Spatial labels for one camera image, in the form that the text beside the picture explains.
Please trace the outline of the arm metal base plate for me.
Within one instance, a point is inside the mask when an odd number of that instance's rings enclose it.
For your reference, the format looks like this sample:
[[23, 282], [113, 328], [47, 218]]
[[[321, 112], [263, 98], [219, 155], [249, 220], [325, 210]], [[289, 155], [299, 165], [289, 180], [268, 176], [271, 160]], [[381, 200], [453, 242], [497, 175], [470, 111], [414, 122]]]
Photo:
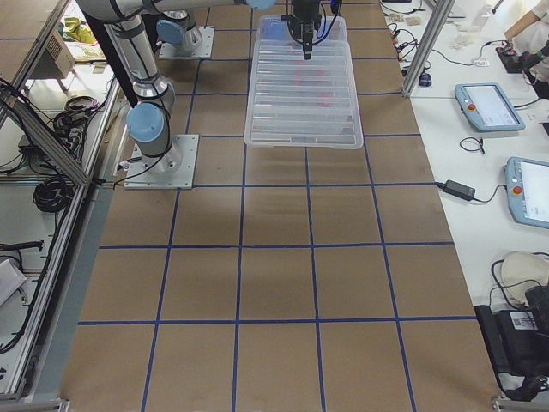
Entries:
[[208, 59], [214, 42], [214, 27], [194, 26], [185, 30], [180, 26], [164, 25], [157, 28], [162, 41], [160, 59]]
[[157, 159], [142, 157], [141, 150], [134, 145], [132, 161], [124, 170], [127, 179], [122, 184], [130, 190], [191, 189], [196, 170], [198, 135], [173, 135], [172, 147], [159, 163]]

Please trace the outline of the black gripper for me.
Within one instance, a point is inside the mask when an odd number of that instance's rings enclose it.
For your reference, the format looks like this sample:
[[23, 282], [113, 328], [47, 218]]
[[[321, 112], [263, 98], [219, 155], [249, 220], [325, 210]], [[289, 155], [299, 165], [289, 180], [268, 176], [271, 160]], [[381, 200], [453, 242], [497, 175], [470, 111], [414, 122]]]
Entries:
[[311, 59], [312, 43], [319, 43], [323, 38], [321, 36], [313, 40], [323, 20], [320, 9], [319, 0], [285, 1], [285, 13], [281, 19], [287, 24], [291, 38], [297, 43], [303, 43], [304, 59]]

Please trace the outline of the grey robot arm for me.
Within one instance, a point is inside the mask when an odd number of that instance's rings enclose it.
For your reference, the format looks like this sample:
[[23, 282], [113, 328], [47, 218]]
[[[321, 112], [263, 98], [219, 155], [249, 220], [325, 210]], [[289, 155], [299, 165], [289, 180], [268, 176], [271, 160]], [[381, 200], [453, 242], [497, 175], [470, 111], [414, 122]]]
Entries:
[[165, 12], [156, 23], [156, 31], [179, 55], [190, 56], [202, 44], [202, 34], [190, 9]]
[[175, 102], [171, 83], [160, 73], [146, 33], [144, 15], [160, 18], [157, 31], [172, 45], [182, 45], [196, 31], [192, 12], [196, 8], [244, 4], [265, 10], [274, 1], [80, 1], [84, 14], [106, 30], [116, 58], [131, 81], [136, 96], [126, 118], [128, 132], [141, 150], [145, 171], [163, 173], [176, 168], [181, 156], [174, 148], [170, 117]]

